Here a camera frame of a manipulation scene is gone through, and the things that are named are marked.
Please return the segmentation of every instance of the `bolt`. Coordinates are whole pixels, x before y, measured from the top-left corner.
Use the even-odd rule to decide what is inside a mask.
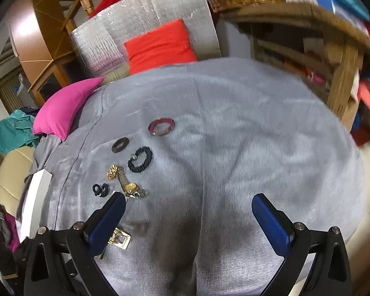
[[[38,233],[38,235],[45,234],[46,233],[46,227],[42,226],[42,227],[38,228],[37,233]]]
[[[335,234],[339,234],[340,233],[340,228],[337,227],[337,226],[333,226],[332,227],[332,231],[335,233]]]
[[[302,222],[295,222],[295,228],[297,230],[304,230],[304,228],[306,228],[306,226],[302,223]]]
[[[73,229],[75,230],[80,230],[82,229],[82,227],[84,226],[84,223],[82,221],[77,221],[74,225],[73,225]]]

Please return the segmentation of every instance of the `pink bangle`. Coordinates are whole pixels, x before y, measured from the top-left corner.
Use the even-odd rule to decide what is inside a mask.
[[[169,126],[167,129],[162,130],[162,131],[155,131],[155,128],[157,125],[161,125],[162,123],[168,123]],[[149,133],[152,134],[153,136],[162,136],[164,134],[168,134],[176,125],[173,119],[171,118],[160,118],[156,119],[151,122],[151,124],[148,126]]]

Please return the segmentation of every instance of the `silver insulation foil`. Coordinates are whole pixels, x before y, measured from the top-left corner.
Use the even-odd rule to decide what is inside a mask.
[[[72,32],[93,76],[105,82],[129,74],[124,42],[175,19],[183,19],[198,60],[221,56],[206,0],[122,0],[99,12]]]

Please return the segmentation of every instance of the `bracelet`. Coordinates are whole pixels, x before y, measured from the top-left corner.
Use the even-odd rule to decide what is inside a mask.
[[[142,165],[135,167],[133,164],[133,161],[137,159],[139,155],[141,155],[143,152],[146,153],[147,157],[145,158],[145,161],[142,163]],[[129,167],[131,172],[139,173],[143,172],[151,163],[152,160],[152,151],[148,147],[142,147],[137,149],[136,153],[134,155],[131,155],[130,160],[127,162],[127,166]]]
[[[120,138],[116,143],[112,145],[111,151],[117,153],[126,148],[129,144],[129,139],[126,137]]]
[[[155,131],[158,125],[162,125],[164,123],[168,124],[168,127],[165,130]],[[175,127],[175,125],[175,121],[171,118],[160,118],[150,123],[148,126],[148,131],[152,136],[162,136],[164,134],[168,134]]]

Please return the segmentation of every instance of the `watch face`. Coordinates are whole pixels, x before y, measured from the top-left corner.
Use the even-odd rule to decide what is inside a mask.
[[[129,185],[126,185],[125,186],[125,192],[127,194],[130,194],[130,195],[132,195],[133,193],[135,193],[137,191],[137,189],[138,189],[138,186],[136,184],[134,184],[134,183],[130,183]]]

